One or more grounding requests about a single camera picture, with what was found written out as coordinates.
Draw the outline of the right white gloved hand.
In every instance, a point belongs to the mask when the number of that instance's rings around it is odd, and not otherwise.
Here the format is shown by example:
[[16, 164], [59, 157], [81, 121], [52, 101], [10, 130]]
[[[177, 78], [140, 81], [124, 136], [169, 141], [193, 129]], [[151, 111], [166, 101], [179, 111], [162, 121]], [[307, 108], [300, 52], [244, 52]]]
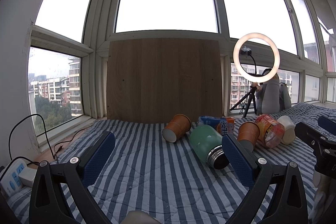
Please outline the right white gloved hand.
[[314, 171], [313, 185], [316, 189], [310, 223], [335, 223], [335, 179]]

